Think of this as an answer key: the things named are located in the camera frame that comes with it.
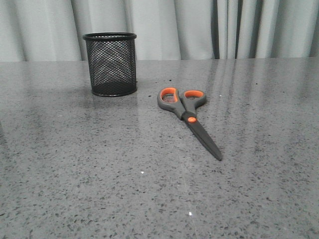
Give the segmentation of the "grey orange handled scissors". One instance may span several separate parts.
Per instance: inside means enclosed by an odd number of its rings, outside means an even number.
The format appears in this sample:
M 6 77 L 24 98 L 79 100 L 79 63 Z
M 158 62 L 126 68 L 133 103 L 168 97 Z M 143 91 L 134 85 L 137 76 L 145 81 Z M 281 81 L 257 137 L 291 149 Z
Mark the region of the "grey orange handled scissors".
M 207 101 L 203 91 L 187 90 L 180 95 L 177 88 L 164 88 L 158 93 L 157 101 L 161 109 L 173 112 L 183 120 L 210 154 L 222 160 L 220 149 L 197 119 L 196 109 Z

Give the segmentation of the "black mesh pen cup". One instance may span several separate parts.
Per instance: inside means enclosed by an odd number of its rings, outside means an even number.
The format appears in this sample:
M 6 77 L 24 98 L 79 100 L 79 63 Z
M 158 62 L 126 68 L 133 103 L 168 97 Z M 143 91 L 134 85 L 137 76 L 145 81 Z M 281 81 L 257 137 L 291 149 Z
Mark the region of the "black mesh pen cup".
M 93 94 L 117 97 L 137 90 L 136 38 L 136 34 L 129 32 L 83 35 Z

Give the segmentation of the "grey pleated curtain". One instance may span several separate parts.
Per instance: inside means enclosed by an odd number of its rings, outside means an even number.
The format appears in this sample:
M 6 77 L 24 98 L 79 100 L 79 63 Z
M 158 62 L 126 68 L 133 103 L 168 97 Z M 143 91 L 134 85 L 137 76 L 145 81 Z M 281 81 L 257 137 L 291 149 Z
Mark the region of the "grey pleated curtain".
M 316 0 L 3 0 L 0 59 L 86 60 L 83 35 L 132 32 L 139 60 L 311 57 Z

